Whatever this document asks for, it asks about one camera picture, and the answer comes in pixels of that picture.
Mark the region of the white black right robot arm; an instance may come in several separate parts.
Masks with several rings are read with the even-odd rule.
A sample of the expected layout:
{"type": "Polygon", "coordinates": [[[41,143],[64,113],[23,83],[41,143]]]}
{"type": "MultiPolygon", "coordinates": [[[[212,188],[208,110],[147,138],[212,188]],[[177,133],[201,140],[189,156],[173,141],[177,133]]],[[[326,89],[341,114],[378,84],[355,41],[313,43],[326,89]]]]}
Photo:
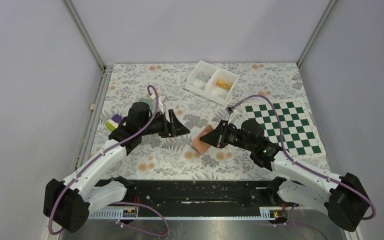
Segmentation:
{"type": "Polygon", "coordinates": [[[312,208],[348,232],[357,229],[370,207],[357,176],[341,176],[289,159],[287,151],[265,137],[253,119],[244,121],[240,128],[222,120],[216,128],[204,130],[197,140],[218,149],[232,145],[250,151],[250,159],[258,167],[277,173],[266,193],[273,206],[288,202],[312,208]]]}

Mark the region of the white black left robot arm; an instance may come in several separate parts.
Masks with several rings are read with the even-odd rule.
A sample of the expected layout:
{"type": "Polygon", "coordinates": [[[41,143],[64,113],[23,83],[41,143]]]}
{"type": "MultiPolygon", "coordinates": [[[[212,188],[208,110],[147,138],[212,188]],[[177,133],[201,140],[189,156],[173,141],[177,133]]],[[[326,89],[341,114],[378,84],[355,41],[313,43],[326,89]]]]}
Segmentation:
{"type": "Polygon", "coordinates": [[[176,117],[173,109],[151,111],[145,102],[135,102],[108,136],[101,149],[79,169],[62,180],[52,179],[45,187],[43,214],[48,217],[49,233],[55,235],[52,223],[70,233],[78,231],[90,214],[120,202],[132,204],[134,183],[124,177],[103,180],[102,176],[126,158],[147,135],[174,138],[191,131],[176,117]]]}

